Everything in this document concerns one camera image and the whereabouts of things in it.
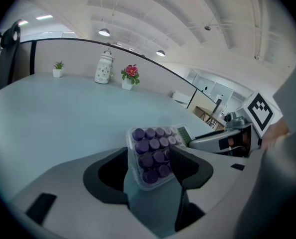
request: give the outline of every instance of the jar lid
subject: jar lid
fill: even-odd
[[[114,57],[112,56],[112,52],[110,50],[105,50],[104,53],[102,54],[102,57],[108,57],[113,59]]]

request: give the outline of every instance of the table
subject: table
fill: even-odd
[[[209,123],[208,125],[211,126],[212,128],[215,127],[216,123],[218,123],[222,127],[224,127],[226,125],[226,122],[223,119],[221,119],[217,114],[214,114],[212,111],[210,111],[208,109],[205,109],[205,108],[202,108],[199,106],[196,106],[196,107],[203,112],[203,114],[200,116],[200,118],[203,116],[203,119],[204,119],[205,114],[207,114],[209,116],[209,119],[211,119],[211,121],[209,121],[209,119],[207,119],[206,123],[207,124]]]
[[[179,123],[194,136],[212,131],[175,100],[137,87],[127,91],[120,85],[97,84],[92,78],[53,78],[48,73],[23,78],[0,90],[0,194],[10,201],[57,164],[127,146],[125,135],[131,127]],[[156,226],[159,219],[155,219],[147,227],[160,237],[174,233],[181,195],[177,180],[142,191],[129,172],[125,192],[133,214],[144,224],[152,219],[144,209],[136,213],[136,207],[158,212],[159,206],[143,202],[162,199],[163,211],[157,216],[164,226]]]

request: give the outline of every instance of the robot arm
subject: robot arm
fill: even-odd
[[[249,157],[261,147],[262,137],[274,113],[256,91],[233,113],[227,114],[225,129],[218,134],[202,135],[189,143],[193,149],[230,156]]]

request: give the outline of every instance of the person's hand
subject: person's hand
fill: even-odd
[[[287,133],[289,133],[289,129],[286,121],[282,117],[277,123],[270,125],[264,133],[262,149],[266,150],[269,146],[273,145],[280,136],[286,135]]]

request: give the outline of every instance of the ceiling light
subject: ceiling light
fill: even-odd
[[[27,24],[28,23],[28,21],[26,21],[26,20],[22,20],[22,21],[20,21],[19,23],[18,23],[18,25],[19,26],[23,26],[23,25],[25,25],[25,24]]]
[[[110,36],[110,32],[109,32],[109,30],[107,28],[103,28],[103,29],[99,30],[98,33],[103,35],[103,36]]]
[[[166,55],[163,50],[159,50],[156,53],[157,53],[157,55],[159,55],[161,57],[164,57]]]
[[[52,15],[46,15],[46,16],[37,17],[36,19],[42,20],[42,19],[47,19],[47,18],[53,18],[53,16]]]

